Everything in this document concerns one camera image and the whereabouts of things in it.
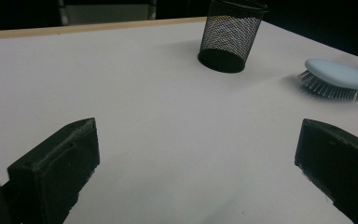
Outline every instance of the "wooden table edge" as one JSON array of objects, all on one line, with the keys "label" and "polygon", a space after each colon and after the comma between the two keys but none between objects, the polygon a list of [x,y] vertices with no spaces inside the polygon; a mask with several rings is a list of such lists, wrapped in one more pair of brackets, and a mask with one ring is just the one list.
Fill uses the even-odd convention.
[{"label": "wooden table edge", "polygon": [[100,23],[100,24],[90,24],[90,25],[59,26],[59,27],[20,29],[20,30],[3,30],[0,31],[0,39],[37,36],[37,35],[61,35],[61,34],[71,34],[71,33],[79,33],[79,32],[89,32],[89,31],[171,25],[171,24],[180,24],[180,23],[187,23],[187,22],[198,22],[198,21],[206,21],[206,17],[155,20],[155,21],[125,21],[125,22]]}]

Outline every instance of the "mesh pencil holder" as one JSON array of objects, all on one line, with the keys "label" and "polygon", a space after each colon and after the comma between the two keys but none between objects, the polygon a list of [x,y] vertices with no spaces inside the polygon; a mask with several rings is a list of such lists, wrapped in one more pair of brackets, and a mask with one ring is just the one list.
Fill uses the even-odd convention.
[{"label": "mesh pencil holder", "polygon": [[266,12],[268,7],[255,0],[213,0],[199,61],[219,72],[242,71]]}]

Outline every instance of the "table surface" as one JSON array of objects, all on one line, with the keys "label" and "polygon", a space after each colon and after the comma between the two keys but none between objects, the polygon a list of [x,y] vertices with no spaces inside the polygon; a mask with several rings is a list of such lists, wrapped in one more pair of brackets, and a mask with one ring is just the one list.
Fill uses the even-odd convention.
[{"label": "table surface", "polygon": [[315,97],[296,76],[308,58],[358,57],[262,22],[244,71],[224,74],[197,60],[204,19],[156,24],[0,32],[0,183],[94,117],[102,162],[67,224],[351,223],[294,158],[303,119],[358,136],[358,102]]}]

